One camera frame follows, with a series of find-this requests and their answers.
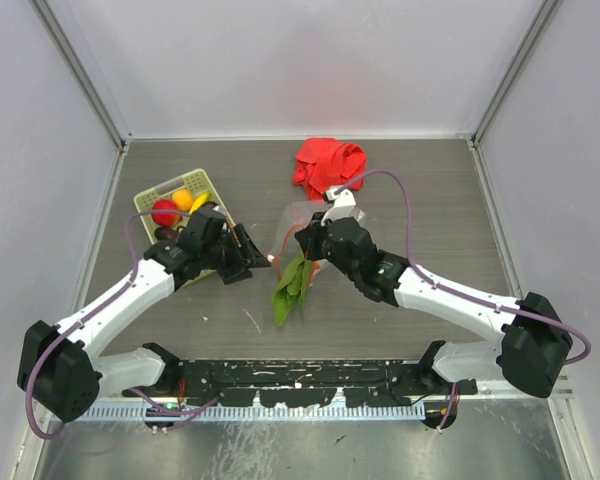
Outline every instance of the basket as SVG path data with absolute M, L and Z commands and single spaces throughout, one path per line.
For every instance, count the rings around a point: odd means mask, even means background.
M 136 210 L 138 210 L 138 212 L 151 210 L 153 204 L 156 203 L 158 200 L 162 198 L 170 199 L 171 194 L 176 190 L 180 190 L 181 188 L 186 188 L 196 198 L 204 192 L 209 192 L 211 194 L 209 200 L 214 201 L 219 205 L 222 205 L 222 207 L 227 211 L 227 216 L 231 223 L 235 224 L 233 218 L 231 217 L 231 214 L 228 213 L 229 210 L 220 198 L 220 195 L 218 195 L 218 192 L 213 186 L 213 183 L 211 183 L 211 180 L 209 180 L 207 172 L 205 172 L 201 168 L 192 170 L 191 172 L 172 178 L 171 180 L 167 180 L 166 182 L 161 183 L 160 185 L 156 185 L 155 187 L 151 187 L 148 190 L 145 190 L 144 192 L 138 193 L 135 197 L 133 197 L 133 203 L 135 204 Z M 140 220 L 144 225 L 144 229 L 147 232 L 147 236 L 149 237 L 151 243 L 157 243 L 158 240 L 156 239 L 156 236 L 153 232 L 156 230 L 156 228 L 159 227 L 159 225 L 153 221 L 150 215 L 143 215 L 142 217 L 140 217 Z M 182 217 L 180 221 L 173 226 L 173 228 L 176 228 L 180 225 L 184 226 L 186 225 L 187 221 L 187 217 Z M 195 282 L 196 280 L 204 278 L 207 275 L 210 275 L 214 272 L 215 270 L 203 270 L 200 273 L 200 275 L 192 281 Z

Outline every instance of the red apple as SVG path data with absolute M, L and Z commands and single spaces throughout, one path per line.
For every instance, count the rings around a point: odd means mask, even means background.
M 153 204 L 151 210 L 175 210 L 178 211 L 178 206 L 171 200 L 163 198 Z M 180 220 L 180 215 L 173 213 L 152 213 L 151 218 L 161 227 L 173 227 Z

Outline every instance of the green vegetable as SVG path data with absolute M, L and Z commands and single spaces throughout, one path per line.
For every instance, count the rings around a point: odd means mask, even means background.
M 306 260 L 302 251 L 298 252 L 285 268 L 271 298 L 274 320 L 279 327 L 284 325 L 289 313 L 298 302 L 304 309 L 312 273 L 313 262 Z

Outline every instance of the red cloth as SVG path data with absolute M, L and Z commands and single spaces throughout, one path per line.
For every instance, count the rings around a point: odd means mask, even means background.
M 296 154 L 293 184 L 302 185 L 309 200 L 321 200 L 322 194 L 334 185 L 343 185 L 367 168 L 367 154 L 353 143 L 335 138 L 309 138 Z M 349 188 L 360 190 L 359 180 Z

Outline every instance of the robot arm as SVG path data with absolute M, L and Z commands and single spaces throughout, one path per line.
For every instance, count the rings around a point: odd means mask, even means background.
M 193 280 L 202 270 L 217 270 L 225 284 L 252 276 L 250 269 L 269 262 L 255 248 L 242 225 L 232 226 L 211 207 L 197 210 L 185 229 L 153 245 L 137 263 L 137 274 L 116 285 L 54 326 L 39 321 L 25 334 L 18 385 L 26 389 L 34 365 L 48 345 L 76 323 L 44 363 L 34 383 L 34 398 L 60 420 L 70 422 L 103 396 L 136 386 L 154 385 L 167 392 L 182 372 L 177 357 L 156 344 L 134 352 L 101 357 L 109 343 L 145 310 Z M 131 283 L 113 302 L 111 298 Z M 107 302 L 90 321 L 82 319 Z
M 571 349 L 571 337 L 563 330 L 501 310 L 526 310 L 560 321 L 546 298 L 529 293 L 519 300 L 481 292 L 379 250 L 369 232 L 348 216 L 355 206 L 353 194 L 344 190 L 338 195 L 336 190 L 325 194 L 333 207 L 316 213 L 295 235 L 307 258 L 327 259 L 375 302 L 430 313 L 485 339 L 463 345 L 433 342 L 419 364 L 424 383 L 504 378 L 525 393 L 549 396 Z M 464 298 L 438 285 L 452 287 Z M 495 308 L 468 301 L 468 297 L 495 304 Z

